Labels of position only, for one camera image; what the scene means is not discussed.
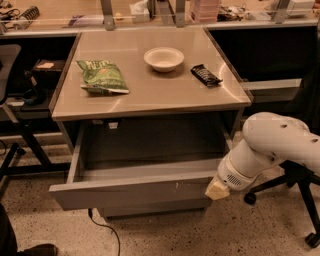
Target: white bowl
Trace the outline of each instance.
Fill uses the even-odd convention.
[[[147,51],[144,60],[158,72],[170,72],[183,62],[184,55],[174,48],[158,47]]]

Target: speckled floor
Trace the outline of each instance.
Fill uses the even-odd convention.
[[[70,159],[64,145],[44,148],[57,161]],[[23,161],[34,161],[29,154]],[[268,170],[258,182],[280,173],[279,168]],[[95,225],[87,210],[63,211],[48,193],[50,185],[64,180],[63,174],[57,173],[3,179],[1,203],[16,232],[19,249],[50,242],[59,248],[59,256],[117,255],[113,232]],[[320,188],[312,186],[312,191],[320,208]],[[314,229],[297,186],[261,192],[255,206],[243,202],[243,193],[232,193],[205,211],[105,220],[94,209],[93,218],[117,231],[123,256],[320,254],[320,247],[310,249],[304,242]]]

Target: green snack bag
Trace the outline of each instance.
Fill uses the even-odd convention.
[[[129,93],[119,68],[107,60],[79,60],[83,70],[84,85],[81,88],[90,93]]]

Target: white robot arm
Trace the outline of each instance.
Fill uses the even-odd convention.
[[[243,139],[220,162],[206,195],[213,200],[243,190],[264,170],[285,160],[320,173],[320,137],[298,119],[261,112],[243,126]]]

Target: shoe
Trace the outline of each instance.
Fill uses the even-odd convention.
[[[23,252],[18,252],[17,256],[56,256],[58,248],[53,244],[40,244]]]

